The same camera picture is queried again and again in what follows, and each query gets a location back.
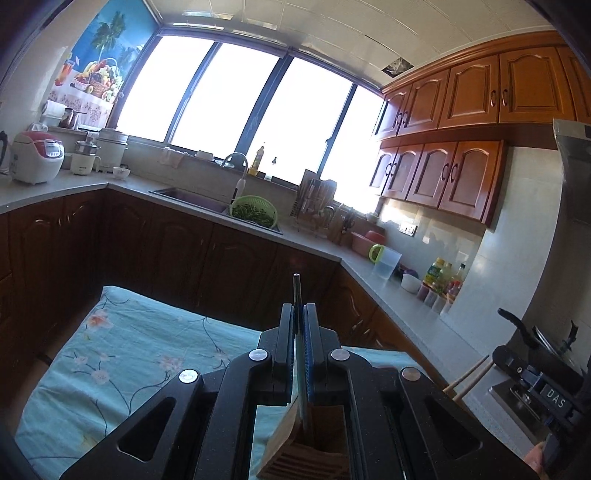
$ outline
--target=white bowl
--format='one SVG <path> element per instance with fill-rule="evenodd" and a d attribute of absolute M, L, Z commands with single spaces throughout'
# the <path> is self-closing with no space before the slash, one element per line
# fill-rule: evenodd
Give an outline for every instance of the white bowl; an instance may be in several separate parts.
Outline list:
<path fill-rule="evenodd" d="M 404 290 L 415 294 L 418 292 L 418 289 L 421 288 L 421 283 L 423 282 L 421 282 L 417 277 L 413 277 L 412 275 L 405 273 L 402 276 L 402 283 L 400 285 Z"/>
<path fill-rule="evenodd" d="M 131 170 L 124 167 L 113 167 L 113 176 L 117 180 L 123 180 L 129 177 Z"/>

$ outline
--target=cabinet door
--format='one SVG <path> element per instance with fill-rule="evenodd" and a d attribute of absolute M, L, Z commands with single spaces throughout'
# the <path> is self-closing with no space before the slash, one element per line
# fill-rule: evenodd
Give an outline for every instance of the cabinet door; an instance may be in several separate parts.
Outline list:
<path fill-rule="evenodd" d="M 500 142 L 458 143 L 440 210 L 482 219 L 500 146 Z"/>
<path fill-rule="evenodd" d="M 570 48 L 558 47 L 558 53 L 573 95 L 577 120 L 591 124 L 591 78 Z"/>
<path fill-rule="evenodd" d="M 384 197 L 399 200 L 406 199 L 422 151 L 422 145 L 399 147 L 382 194 Z"/>
<path fill-rule="evenodd" d="M 375 136 L 377 138 L 383 139 L 396 136 L 402 122 L 402 112 L 410 89 L 411 85 L 407 85 L 386 97 L 376 128 Z"/>
<path fill-rule="evenodd" d="M 435 130 L 439 125 L 449 70 L 413 83 L 398 135 Z"/>
<path fill-rule="evenodd" d="M 150 297 L 192 309 L 213 224 L 156 205 L 146 250 Z"/>
<path fill-rule="evenodd" d="M 439 128 L 495 124 L 499 118 L 499 56 L 451 69 Z"/>
<path fill-rule="evenodd" d="M 104 285 L 146 293 L 142 266 L 154 205 L 131 195 L 107 191 L 102 241 Z"/>
<path fill-rule="evenodd" d="M 60 231 L 63 199 L 8 214 L 10 257 L 18 317 L 31 343 L 41 346 L 61 319 Z"/>
<path fill-rule="evenodd" d="M 259 298 L 265 297 L 262 286 L 276 251 L 275 242 L 214 225 L 195 311 L 224 322 L 256 327 L 255 306 Z"/>
<path fill-rule="evenodd" d="M 573 103 L 554 47 L 501 53 L 499 123 L 574 120 Z"/>
<path fill-rule="evenodd" d="M 279 325 L 281 307 L 284 303 L 293 303 L 293 274 L 300 274 L 301 298 L 304 303 L 322 301 L 335 273 L 337 263 L 326 258 L 279 245 L 271 273 L 263 287 L 264 301 L 256 308 L 261 330 Z"/>
<path fill-rule="evenodd" d="M 339 267 L 320 302 L 320 326 L 334 330 L 343 345 L 356 345 L 356 337 L 378 306 L 365 290 Z"/>
<path fill-rule="evenodd" d="M 70 195 L 64 199 L 61 265 L 67 288 L 66 316 L 100 291 L 99 232 L 103 190 Z"/>
<path fill-rule="evenodd" d="M 407 195 L 410 202 L 437 207 L 449 178 L 455 142 L 432 143 L 423 148 Z"/>
<path fill-rule="evenodd" d="M 381 195 L 384 191 L 388 176 L 392 171 L 392 164 L 396 155 L 397 147 L 384 148 L 379 151 L 378 163 L 375 167 L 374 176 L 371 178 L 369 187 L 376 195 Z"/>
<path fill-rule="evenodd" d="M 10 273 L 8 257 L 8 214 L 0 215 L 0 280 Z"/>

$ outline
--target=plastic bottle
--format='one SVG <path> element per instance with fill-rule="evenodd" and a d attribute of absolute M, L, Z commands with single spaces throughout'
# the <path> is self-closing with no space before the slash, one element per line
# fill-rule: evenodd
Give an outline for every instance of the plastic bottle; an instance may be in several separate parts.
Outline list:
<path fill-rule="evenodd" d="M 248 169 L 248 174 L 252 175 L 253 177 L 256 177 L 256 174 L 258 173 L 258 167 L 261 164 L 261 160 L 262 160 L 262 156 L 265 153 L 265 145 L 263 145 L 261 148 L 259 148 L 256 151 L 256 156 L 254 161 L 252 162 L 251 167 Z"/>
<path fill-rule="evenodd" d="M 435 263 L 431 265 L 431 267 L 429 267 L 429 270 L 427 270 L 427 274 L 425 275 L 424 279 L 425 283 L 427 283 L 428 285 L 436 283 L 437 279 L 439 278 L 439 275 L 441 274 L 441 269 L 444 267 L 444 265 L 444 259 L 438 258 L 437 260 L 435 260 Z"/>

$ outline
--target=electrical outlet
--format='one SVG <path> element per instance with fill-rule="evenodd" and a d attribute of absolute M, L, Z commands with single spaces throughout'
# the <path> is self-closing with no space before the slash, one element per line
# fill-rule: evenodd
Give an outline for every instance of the electrical outlet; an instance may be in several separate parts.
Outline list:
<path fill-rule="evenodd" d="M 412 223 L 403 222 L 398 227 L 398 230 L 404 233 L 404 235 L 414 236 L 417 231 L 417 225 L 413 225 Z"/>

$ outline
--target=glass window pane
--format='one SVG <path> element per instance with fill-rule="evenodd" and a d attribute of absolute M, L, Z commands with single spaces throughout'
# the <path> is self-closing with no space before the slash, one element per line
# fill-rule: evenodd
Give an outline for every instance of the glass window pane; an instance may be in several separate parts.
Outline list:
<path fill-rule="evenodd" d="M 164 141 L 170 122 L 212 40 L 163 37 L 146 61 L 124 104 L 117 128 Z"/>
<path fill-rule="evenodd" d="M 172 143 L 224 158 L 236 148 L 278 57 L 224 44 L 203 74 Z"/>
<path fill-rule="evenodd" d="M 294 59 L 255 134 L 249 162 L 264 144 L 259 170 L 299 184 L 305 169 L 318 169 L 350 88 L 343 77 Z"/>
<path fill-rule="evenodd" d="M 322 171 L 322 180 L 337 183 L 335 200 L 356 210 L 373 212 L 378 196 L 369 191 L 379 151 L 372 138 L 382 99 L 357 87 L 330 155 Z"/>

